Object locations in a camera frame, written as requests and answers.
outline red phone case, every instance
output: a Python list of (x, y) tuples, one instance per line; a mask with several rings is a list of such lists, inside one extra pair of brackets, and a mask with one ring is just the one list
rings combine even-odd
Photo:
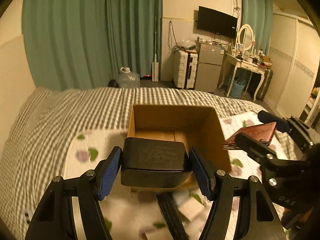
[(238, 133), (244, 132), (253, 139), (269, 145), (276, 130), (276, 122), (263, 123), (248, 127), (242, 127), (236, 131), (230, 138), (224, 141), (223, 148), (225, 150), (240, 150), (236, 146), (235, 138)]

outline vanity table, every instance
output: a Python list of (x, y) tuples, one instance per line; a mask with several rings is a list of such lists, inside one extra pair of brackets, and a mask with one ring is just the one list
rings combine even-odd
[(256, 100), (256, 96), (257, 96), (257, 93), (263, 83), (263, 80), (264, 80), (264, 72), (265, 72), (265, 68), (263, 67), (259, 67), (258, 65), (254, 64), (254, 63), (249, 63), (247, 61), (244, 61), (244, 60), (240, 60), (236, 57), (233, 57), (232, 55), (230, 54), (226, 54), (225, 55), (225, 58), (223, 60), (223, 63), (222, 63), (222, 81), (221, 81), (221, 84), (219, 85), (219, 88), (221, 88), (221, 86), (223, 85), (224, 83), (224, 80), (225, 80), (225, 77), (226, 77), (226, 66), (227, 66), (227, 63), (231, 63), (233, 66), (235, 66), (235, 69), (233, 71), (233, 74), (232, 74), (232, 78), (231, 78), (231, 83), (230, 83), (230, 86), (229, 86), (229, 89), (227, 91), (227, 97), (229, 97), (229, 94), (230, 94), (230, 91), (232, 89), (232, 85), (233, 85), (233, 81), (235, 79), (235, 76), (236, 76), (236, 71), (238, 68), (243, 68), (243, 69), (246, 69), (246, 70), (249, 70), (251, 73), (250, 73), (250, 78), (249, 78), (249, 81), (248, 81), (248, 84), (245, 88), (245, 91), (247, 91), (249, 85), (250, 85), (250, 81), (251, 81), (251, 78), (252, 78), (252, 73), (258, 73), (261, 75), (261, 79), (260, 79), (260, 82), (259, 82), (259, 85), (254, 93), (254, 96), (253, 96), (253, 101)]
[[(238, 34), (237, 34), (236, 47), (242, 47), (243, 51), (249, 51), (251, 49), (251, 54), (252, 54), (254, 44), (255, 44), (255, 35), (253, 33), (251, 26), (249, 24), (242, 25), (242, 27), (240, 28), (240, 30), (238, 31)], [(236, 58), (236, 56), (234, 55), (234, 54), (236, 54), (236, 52), (235, 53), (231, 52), (231, 53), (232, 53), (232, 55), (227, 52), (225, 54), (224, 59), (223, 59), (223, 62), (222, 62), (222, 68), (223, 68), (222, 81), (221, 81), (221, 84), (219, 85), (219, 88), (221, 88), (221, 86), (224, 83), (224, 80), (226, 77), (226, 71), (227, 71), (227, 64), (231, 63), (231, 65), (235, 66), (235, 69), (233, 71), (231, 83), (230, 83), (229, 89), (227, 91), (227, 97), (229, 97), (229, 94), (231, 92), (237, 69), (242, 68), (242, 69), (249, 70), (251, 72), (249, 82), (247, 84), (247, 87), (245, 88), (246, 92), (247, 92), (248, 87), (250, 85), (252, 73), (258, 73), (261, 75), (259, 85), (254, 93), (254, 96), (253, 96), (253, 101), (255, 101), (256, 97), (257, 97), (257, 93), (258, 93), (258, 91), (264, 81), (264, 73), (265, 73), (266, 69), (263, 67), (259, 67), (257, 64), (249, 63), (245, 60), (241, 60), (241, 59)]]

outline mini fridge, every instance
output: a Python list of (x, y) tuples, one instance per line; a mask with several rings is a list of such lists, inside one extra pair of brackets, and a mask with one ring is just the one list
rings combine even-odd
[(218, 86), (224, 48), (198, 43), (198, 65), (195, 90), (214, 93)]

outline plastic bag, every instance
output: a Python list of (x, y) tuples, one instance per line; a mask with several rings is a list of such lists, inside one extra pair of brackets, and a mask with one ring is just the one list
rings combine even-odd
[(117, 83), (121, 88), (139, 88), (140, 87), (140, 75), (135, 72), (131, 72), (130, 68), (122, 67), (121, 73), (117, 78)]
[(190, 48), (190, 47), (192, 47), (192, 46), (195, 46), (196, 45), (196, 43), (194, 42), (194, 41), (190, 41), (190, 40), (181, 40), (181, 41), (179, 41), (178, 42), (178, 46), (179, 47), (183, 47), (183, 48)]

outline white suitcase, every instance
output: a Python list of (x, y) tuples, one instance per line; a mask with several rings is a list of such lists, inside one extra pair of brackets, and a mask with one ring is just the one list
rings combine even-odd
[(174, 54), (173, 81), (177, 88), (190, 89), (194, 87), (198, 54), (178, 50)]

